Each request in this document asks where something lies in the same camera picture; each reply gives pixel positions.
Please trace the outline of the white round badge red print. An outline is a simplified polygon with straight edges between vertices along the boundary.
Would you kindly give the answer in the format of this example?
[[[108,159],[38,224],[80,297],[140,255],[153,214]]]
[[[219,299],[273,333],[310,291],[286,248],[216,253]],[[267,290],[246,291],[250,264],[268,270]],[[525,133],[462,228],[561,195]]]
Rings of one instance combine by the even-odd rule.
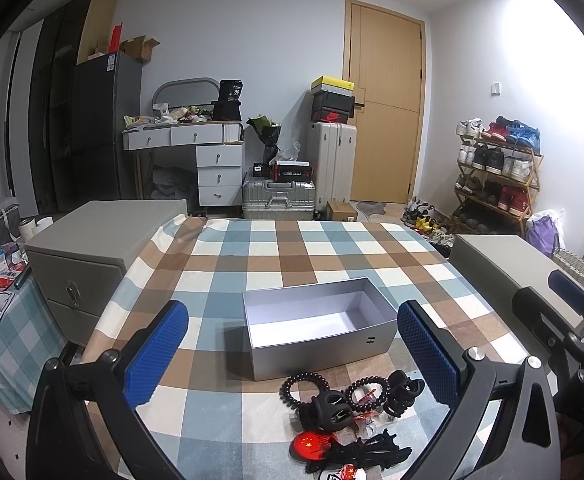
[[[337,471],[321,472],[319,479],[322,480],[365,480],[367,474],[362,468],[353,464],[347,464]]]

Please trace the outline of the red China flag badge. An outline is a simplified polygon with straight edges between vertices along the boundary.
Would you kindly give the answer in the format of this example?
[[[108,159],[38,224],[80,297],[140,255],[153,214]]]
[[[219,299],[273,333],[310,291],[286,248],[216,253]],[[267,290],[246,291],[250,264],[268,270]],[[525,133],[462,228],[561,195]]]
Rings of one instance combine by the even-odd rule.
[[[306,430],[298,434],[291,443],[291,454],[304,462],[324,460],[334,443],[339,442],[335,434],[319,430]]]

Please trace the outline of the red and clear hair clip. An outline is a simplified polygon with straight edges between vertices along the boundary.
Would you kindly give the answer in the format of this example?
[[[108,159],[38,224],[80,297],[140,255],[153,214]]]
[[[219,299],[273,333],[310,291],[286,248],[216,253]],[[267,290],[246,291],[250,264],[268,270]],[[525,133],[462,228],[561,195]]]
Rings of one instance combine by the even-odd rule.
[[[394,419],[385,412],[368,412],[354,416],[353,428],[357,437],[369,439],[379,434]]]

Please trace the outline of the black hair claw clip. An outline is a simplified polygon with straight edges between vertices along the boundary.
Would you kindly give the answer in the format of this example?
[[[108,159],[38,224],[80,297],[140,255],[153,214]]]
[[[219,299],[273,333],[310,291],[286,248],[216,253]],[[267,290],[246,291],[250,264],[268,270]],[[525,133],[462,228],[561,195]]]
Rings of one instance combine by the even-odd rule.
[[[305,430],[337,432],[354,422],[354,411],[344,393],[329,390],[301,404],[298,418]]]

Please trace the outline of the purple bag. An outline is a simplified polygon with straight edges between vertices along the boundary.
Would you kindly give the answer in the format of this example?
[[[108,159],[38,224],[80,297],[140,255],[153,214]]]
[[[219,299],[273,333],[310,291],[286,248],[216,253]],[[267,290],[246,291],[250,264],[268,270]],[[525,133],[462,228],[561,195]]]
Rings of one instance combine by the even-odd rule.
[[[565,247],[564,209],[546,209],[532,214],[526,221],[525,240],[551,258]]]

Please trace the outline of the plaid checkered tablecloth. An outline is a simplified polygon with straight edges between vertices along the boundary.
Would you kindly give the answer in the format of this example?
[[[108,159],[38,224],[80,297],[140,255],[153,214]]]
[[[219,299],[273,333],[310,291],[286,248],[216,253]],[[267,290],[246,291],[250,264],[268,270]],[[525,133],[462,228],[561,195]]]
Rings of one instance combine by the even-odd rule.
[[[369,281],[393,306],[417,300],[463,347],[520,363],[526,349],[492,305],[417,233],[396,223],[230,220],[177,216],[156,230],[106,305],[83,358],[121,348],[169,300],[189,312],[187,335],[138,410],[188,479],[300,479],[290,444],[294,415],[278,379],[257,382],[252,354],[283,344],[289,356],[340,356],[322,373],[335,389],[370,375],[420,372],[400,338],[371,358],[370,323],[354,304],[331,306],[330,284]]]

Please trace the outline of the grey cabinet right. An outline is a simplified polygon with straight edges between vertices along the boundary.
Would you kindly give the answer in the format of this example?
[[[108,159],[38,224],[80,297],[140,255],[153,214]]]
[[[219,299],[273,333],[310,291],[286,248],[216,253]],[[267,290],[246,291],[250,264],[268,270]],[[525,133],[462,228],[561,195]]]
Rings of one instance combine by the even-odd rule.
[[[514,294],[532,287],[557,310],[579,337],[584,318],[549,288],[548,277],[558,266],[516,235],[461,234],[456,237],[449,262],[482,295],[515,336],[529,344],[531,333],[513,313]]]

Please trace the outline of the side table plaid cloth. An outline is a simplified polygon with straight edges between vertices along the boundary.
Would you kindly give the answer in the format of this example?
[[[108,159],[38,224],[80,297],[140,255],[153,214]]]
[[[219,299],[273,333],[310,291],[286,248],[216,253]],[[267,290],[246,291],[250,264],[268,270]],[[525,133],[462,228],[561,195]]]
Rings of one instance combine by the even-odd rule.
[[[60,356],[66,339],[34,278],[13,293],[0,320],[0,402],[16,415],[32,409],[42,367]]]

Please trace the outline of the grey bedside cabinet left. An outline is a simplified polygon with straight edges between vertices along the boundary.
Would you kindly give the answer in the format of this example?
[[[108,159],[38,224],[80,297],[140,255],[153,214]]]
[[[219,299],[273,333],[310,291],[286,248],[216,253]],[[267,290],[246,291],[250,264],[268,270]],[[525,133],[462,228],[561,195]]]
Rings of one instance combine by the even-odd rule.
[[[48,310],[68,341],[86,346],[141,249],[186,211],[185,200],[91,200],[25,244]]]

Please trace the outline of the wooden shoe rack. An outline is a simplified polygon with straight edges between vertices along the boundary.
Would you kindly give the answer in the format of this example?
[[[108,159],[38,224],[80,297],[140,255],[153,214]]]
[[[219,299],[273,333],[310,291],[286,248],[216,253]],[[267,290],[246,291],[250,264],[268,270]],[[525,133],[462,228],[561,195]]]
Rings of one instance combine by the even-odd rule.
[[[464,134],[453,187],[458,233],[523,237],[541,191],[543,156],[528,145]]]

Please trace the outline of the silver grey open box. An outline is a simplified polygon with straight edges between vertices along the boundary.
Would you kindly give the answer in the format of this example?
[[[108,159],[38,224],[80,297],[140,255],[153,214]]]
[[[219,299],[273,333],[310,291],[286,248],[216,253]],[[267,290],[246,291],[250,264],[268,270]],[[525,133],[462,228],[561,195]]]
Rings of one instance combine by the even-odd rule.
[[[397,333],[397,310],[369,278],[248,290],[243,311],[255,380],[372,358]]]

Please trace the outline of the small cardboard box floor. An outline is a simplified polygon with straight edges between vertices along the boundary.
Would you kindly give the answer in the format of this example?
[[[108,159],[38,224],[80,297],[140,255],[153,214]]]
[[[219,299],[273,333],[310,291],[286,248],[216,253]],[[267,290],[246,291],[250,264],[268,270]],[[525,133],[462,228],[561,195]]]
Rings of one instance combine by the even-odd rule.
[[[356,222],[358,219],[358,211],[354,206],[347,202],[332,202],[327,203],[327,219],[338,222]]]

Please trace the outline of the silver flat suitcase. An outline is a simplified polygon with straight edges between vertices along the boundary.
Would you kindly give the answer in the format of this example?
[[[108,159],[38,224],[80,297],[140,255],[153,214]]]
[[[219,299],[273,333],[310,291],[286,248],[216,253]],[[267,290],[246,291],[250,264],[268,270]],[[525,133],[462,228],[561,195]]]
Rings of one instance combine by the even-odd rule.
[[[313,182],[273,182],[247,177],[242,186],[242,211],[249,220],[313,220]]]

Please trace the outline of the black refrigerator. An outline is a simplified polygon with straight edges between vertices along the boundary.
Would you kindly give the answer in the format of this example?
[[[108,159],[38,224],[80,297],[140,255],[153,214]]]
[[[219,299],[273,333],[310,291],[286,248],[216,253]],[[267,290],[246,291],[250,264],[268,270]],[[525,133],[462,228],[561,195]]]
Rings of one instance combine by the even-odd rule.
[[[76,67],[72,94],[70,196],[89,200],[136,197],[132,154],[124,150],[125,118],[140,114],[142,64],[123,52]]]

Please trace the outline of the white upright suitcase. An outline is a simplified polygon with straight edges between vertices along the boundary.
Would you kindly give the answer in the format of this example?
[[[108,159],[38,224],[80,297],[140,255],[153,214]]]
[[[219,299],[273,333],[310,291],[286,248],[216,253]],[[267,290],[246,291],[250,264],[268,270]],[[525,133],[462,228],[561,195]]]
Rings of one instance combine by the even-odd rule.
[[[313,170],[316,211],[328,202],[347,203],[354,177],[357,128],[311,122],[306,132],[305,157]]]

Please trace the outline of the white dressing desk drawers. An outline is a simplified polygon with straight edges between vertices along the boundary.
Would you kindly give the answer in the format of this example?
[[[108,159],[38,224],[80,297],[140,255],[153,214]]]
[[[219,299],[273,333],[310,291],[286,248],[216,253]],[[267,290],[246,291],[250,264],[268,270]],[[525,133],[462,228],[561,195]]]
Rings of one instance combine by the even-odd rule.
[[[183,125],[141,125],[123,132],[125,151],[194,148],[199,204],[239,207],[246,174],[241,122],[188,122]]]

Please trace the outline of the black red box on suitcase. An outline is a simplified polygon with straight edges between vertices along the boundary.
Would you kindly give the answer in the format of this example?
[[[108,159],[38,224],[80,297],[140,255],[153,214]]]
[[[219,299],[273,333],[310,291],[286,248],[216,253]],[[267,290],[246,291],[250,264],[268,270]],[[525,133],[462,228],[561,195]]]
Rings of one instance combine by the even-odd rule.
[[[309,162],[302,160],[277,160],[271,167],[273,182],[310,182],[313,170]]]

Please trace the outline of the red black Nike shoe box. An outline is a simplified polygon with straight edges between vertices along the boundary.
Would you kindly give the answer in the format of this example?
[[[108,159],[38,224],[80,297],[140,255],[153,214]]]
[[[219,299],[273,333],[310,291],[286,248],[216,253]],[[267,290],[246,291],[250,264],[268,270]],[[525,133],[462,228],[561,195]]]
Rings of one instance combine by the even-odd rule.
[[[347,124],[349,114],[341,110],[332,110],[328,107],[314,108],[311,111],[313,122],[327,122],[328,124]]]

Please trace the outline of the black flower bouquet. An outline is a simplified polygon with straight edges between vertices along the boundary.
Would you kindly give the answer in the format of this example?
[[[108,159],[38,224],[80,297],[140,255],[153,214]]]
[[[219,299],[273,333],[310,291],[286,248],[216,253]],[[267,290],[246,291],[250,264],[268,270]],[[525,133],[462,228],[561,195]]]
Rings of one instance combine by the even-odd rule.
[[[265,115],[249,118],[247,124],[251,126],[260,142],[264,145],[263,159],[261,163],[269,166],[277,156],[279,147],[279,137],[281,133],[281,125],[273,122]]]

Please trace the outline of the black bag on desk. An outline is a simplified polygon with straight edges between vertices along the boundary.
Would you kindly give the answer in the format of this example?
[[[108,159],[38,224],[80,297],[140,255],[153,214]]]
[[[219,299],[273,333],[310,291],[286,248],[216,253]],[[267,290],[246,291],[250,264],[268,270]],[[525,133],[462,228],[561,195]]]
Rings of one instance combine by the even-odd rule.
[[[234,120],[241,122],[240,96],[243,90],[241,80],[222,80],[219,82],[218,99],[213,102],[213,117],[215,122]]]

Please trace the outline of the grey arched mirror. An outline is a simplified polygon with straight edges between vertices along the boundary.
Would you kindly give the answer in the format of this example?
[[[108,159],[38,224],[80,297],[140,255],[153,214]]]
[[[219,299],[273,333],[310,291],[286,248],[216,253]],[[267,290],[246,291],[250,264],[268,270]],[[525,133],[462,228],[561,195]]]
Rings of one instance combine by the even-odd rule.
[[[176,110],[196,107],[210,112],[218,99],[220,84],[208,77],[168,81],[159,87],[152,98],[152,110]]]

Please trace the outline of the yellow shoe box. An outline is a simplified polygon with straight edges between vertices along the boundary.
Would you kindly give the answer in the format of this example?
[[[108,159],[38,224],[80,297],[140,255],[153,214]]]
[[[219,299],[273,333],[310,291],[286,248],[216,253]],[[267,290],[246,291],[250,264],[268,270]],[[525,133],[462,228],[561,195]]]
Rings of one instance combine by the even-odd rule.
[[[345,96],[350,96],[354,88],[355,84],[353,82],[331,76],[320,76],[310,85],[311,92],[328,91],[345,94]]]

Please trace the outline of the wooden door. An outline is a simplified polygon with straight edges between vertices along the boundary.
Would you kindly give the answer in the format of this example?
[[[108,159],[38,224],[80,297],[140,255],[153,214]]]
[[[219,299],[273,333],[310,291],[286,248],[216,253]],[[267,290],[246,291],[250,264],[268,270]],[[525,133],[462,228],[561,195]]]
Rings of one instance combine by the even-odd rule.
[[[343,76],[355,85],[353,200],[404,204],[418,169],[426,83],[425,24],[346,0]]]

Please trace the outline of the open cardboard box top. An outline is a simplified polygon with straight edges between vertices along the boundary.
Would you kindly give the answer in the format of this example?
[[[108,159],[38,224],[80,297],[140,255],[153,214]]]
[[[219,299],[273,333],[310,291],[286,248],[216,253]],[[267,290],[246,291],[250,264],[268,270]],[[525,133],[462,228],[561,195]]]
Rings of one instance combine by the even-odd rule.
[[[138,36],[134,39],[123,41],[120,45],[120,50],[141,63],[149,63],[153,49],[158,45],[159,41],[154,38]]]

